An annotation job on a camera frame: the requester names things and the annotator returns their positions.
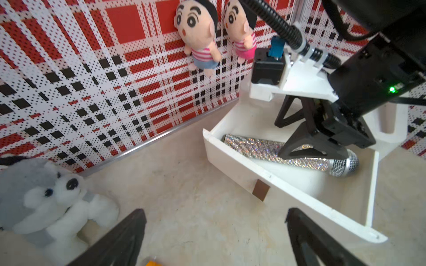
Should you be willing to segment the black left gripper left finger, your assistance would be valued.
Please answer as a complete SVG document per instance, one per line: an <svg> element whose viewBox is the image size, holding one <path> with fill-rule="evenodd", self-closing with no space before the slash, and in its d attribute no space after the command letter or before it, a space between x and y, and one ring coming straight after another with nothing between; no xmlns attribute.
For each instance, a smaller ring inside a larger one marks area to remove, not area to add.
<svg viewBox="0 0 426 266"><path fill-rule="evenodd" d="M135 209L70 266L135 266L145 235L146 216Z"/></svg>

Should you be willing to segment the orange microphone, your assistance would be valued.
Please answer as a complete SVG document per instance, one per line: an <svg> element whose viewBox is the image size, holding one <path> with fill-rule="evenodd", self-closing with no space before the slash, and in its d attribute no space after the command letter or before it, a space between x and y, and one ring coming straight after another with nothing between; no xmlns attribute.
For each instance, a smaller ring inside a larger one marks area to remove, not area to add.
<svg viewBox="0 0 426 266"><path fill-rule="evenodd" d="M145 266L163 266L160 263L157 263L156 261L150 260Z"/></svg>

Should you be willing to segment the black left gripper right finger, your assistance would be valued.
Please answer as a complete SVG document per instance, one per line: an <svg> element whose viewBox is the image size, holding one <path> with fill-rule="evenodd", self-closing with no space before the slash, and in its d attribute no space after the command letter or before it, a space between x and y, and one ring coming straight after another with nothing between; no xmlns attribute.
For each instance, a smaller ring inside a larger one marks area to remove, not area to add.
<svg viewBox="0 0 426 266"><path fill-rule="evenodd" d="M299 208L286 217L288 234L298 266L363 266L361 260L340 245Z"/></svg>

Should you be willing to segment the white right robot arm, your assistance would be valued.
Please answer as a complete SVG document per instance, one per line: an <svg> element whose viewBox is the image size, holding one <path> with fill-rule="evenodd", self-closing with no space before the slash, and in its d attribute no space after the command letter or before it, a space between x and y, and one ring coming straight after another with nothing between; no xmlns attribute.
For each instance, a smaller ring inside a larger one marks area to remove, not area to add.
<svg viewBox="0 0 426 266"><path fill-rule="evenodd" d="M404 95L426 81L424 1L322 5L340 37L367 41L344 62L310 45L299 26L266 2L243 2L276 32L269 48L255 52L250 97L269 102L276 94L285 96L275 125L299 126L278 152L284 160L344 160L347 146L374 145L363 116L394 100L415 104Z"/></svg>

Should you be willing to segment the white top drawer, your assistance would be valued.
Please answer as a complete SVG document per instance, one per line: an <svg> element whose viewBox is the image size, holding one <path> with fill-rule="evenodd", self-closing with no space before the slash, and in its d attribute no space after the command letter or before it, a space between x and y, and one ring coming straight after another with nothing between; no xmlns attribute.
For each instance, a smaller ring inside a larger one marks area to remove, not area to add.
<svg viewBox="0 0 426 266"><path fill-rule="evenodd" d="M297 124L278 128L274 122L283 98L271 102L242 96L238 103L203 137L208 160L246 191L258 181L269 186L264 204L274 211L299 208L334 239L348 247L381 244L387 237L372 226L379 153L352 150L360 160L349 177L274 162L252 160L223 142L227 134L285 142Z"/></svg>

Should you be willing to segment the silver rhinestone microphone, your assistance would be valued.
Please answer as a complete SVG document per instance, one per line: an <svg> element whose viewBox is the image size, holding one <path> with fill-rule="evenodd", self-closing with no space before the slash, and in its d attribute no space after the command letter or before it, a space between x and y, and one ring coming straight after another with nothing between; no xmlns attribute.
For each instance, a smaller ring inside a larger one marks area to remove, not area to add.
<svg viewBox="0 0 426 266"><path fill-rule="evenodd" d="M232 134L226 134L223 137L223 142L233 150L250 159L322 171L335 177L353 175L359 168L359 158L352 150L347 151L348 158L345 160L318 157L284 160L278 157L278 152L284 146L282 142Z"/></svg>

